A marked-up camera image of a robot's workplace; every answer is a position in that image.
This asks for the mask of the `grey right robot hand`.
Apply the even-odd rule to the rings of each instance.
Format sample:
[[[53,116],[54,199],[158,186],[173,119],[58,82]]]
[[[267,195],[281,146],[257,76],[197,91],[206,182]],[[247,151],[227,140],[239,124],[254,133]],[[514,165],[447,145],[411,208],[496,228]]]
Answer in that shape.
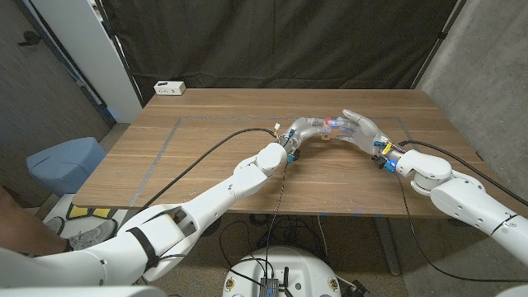
[[[403,152],[394,145],[384,153],[385,147],[392,140],[379,129],[374,121],[354,111],[343,110],[342,113],[343,117],[328,120],[330,127],[338,128],[343,132],[343,135],[338,135],[337,139],[354,144],[372,157],[397,162],[403,156]]]

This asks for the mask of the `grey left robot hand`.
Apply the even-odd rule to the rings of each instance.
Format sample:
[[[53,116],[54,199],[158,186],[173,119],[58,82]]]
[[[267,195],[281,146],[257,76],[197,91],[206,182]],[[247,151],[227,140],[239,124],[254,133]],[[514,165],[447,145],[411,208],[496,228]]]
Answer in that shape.
[[[325,125],[325,119],[301,117],[294,121],[280,136],[280,144],[285,149],[286,154],[291,155],[304,140],[313,136],[331,134],[331,132],[331,129]]]

